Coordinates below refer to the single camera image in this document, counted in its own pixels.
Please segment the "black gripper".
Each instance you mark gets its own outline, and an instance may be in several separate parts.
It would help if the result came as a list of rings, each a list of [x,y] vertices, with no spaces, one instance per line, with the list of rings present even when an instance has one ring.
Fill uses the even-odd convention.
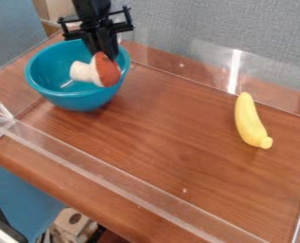
[[[85,33],[83,41],[90,54],[94,55],[102,50],[114,60],[118,55],[117,33],[134,29],[131,8],[127,5],[117,6],[111,0],[71,0],[71,2],[75,15],[58,19],[65,38],[81,38],[79,34]]]

